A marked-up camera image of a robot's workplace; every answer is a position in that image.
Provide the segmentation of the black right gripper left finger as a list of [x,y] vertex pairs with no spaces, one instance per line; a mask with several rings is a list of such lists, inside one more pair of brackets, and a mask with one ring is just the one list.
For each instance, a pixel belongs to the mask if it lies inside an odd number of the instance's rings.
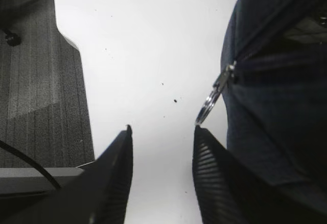
[[93,163],[65,186],[35,160],[1,148],[40,172],[54,191],[1,194],[1,223],[124,223],[133,174],[132,129],[127,126]]

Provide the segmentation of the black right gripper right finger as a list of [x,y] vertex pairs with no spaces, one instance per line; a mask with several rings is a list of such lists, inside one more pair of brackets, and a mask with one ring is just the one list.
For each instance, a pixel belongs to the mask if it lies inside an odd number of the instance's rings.
[[192,172],[203,223],[326,223],[326,213],[266,183],[200,126]]

